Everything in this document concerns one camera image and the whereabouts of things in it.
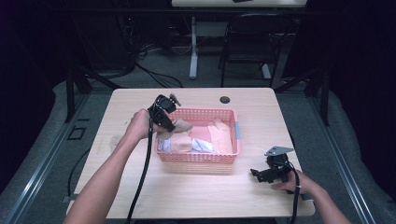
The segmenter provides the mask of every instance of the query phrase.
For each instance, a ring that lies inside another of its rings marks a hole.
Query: basket
[[[207,127],[214,119],[221,119],[221,121],[230,128],[233,153],[164,152],[159,149],[159,140],[156,140],[155,150],[162,161],[233,163],[235,157],[239,154],[239,127],[234,110],[223,108],[178,108],[169,115],[169,119],[184,119],[190,123],[194,126],[191,130],[191,135],[195,135],[197,138],[203,135],[203,133],[194,133],[195,129]]]

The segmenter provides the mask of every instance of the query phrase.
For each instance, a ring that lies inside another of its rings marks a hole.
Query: black chair
[[[224,86],[226,63],[257,63],[259,70],[266,63],[273,64],[269,85],[272,87],[282,43],[291,27],[292,19],[279,14],[247,13],[231,19],[219,60],[221,87]]]

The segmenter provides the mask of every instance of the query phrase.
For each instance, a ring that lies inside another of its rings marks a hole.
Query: human arm
[[[154,132],[162,128],[154,125]],[[120,186],[125,164],[141,139],[149,135],[149,112],[141,109],[102,166],[82,189],[70,208],[64,223],[105,223]]]
[[[296,171],[300,178],[300,193],[309,194],[314,199],[315,205],[322,217],[323,223],[325,224],[344,224],[350,223],[347,217],[340,211],[337,205],[334,203],[329,193],[317,184],[315,181],[310,179],[307,175],[301,171]],[[295,191],[295,174],[289,172],[289,181],[286,183],[274,184],[273,189],[292,190]]]

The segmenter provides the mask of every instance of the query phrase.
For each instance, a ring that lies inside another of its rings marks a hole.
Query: table
[[[78,194],[111,153],[113,136],[122,136],[131,116],[154,99],[174,93],[182,107],[232,108],[240,129],[241,152],[233,164],[162,162],[152,152],[148,173],[133,218],[290,217],[293,196],[259,183],[250,168],[268,169],[264,152],[292,147],[276,96],[253,89],[120,89],[113,92],[92,144],[75,193]],[[223,104],[219,98],[228,96]],[[127,162],[120,189],[107,218],[126,218],[142,174],[148,140],[142,140]],[[301,169],[295,152],[290,161]],[[311,216],[311,200],[299,201],[298,216]]]
[[[250,0],[246,2],[235,3],[233,0],[172,0],[173,7],[305,7],[307,0]],[[191,18],[191,64],[190,79],[197,78],[198,52],[196,48],[197,26],[195,17]],[[209,25],[209,29],[213,28],[218,31],[212,36],[224,36],[226,24],[217,22]],[[264,77],[271,77],[267,65],[262,70]]]

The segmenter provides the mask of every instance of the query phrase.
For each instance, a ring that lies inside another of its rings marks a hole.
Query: person's right arm
[[[323,223],[325,224],[344,224],[351,223],[347,217],[340,211],[337,205],[334,203],[329,193],[317,184],[315,181],[310,179],[307,175],[301,171],[297,171],[300,178],[300,193],[307,193],[312,196],[315,202],[315,206],[318,209]],[[289,172],[289,181],[286,183],[274,184],[273,189],[282,190],[287,189],[295,191],[295,174]]]

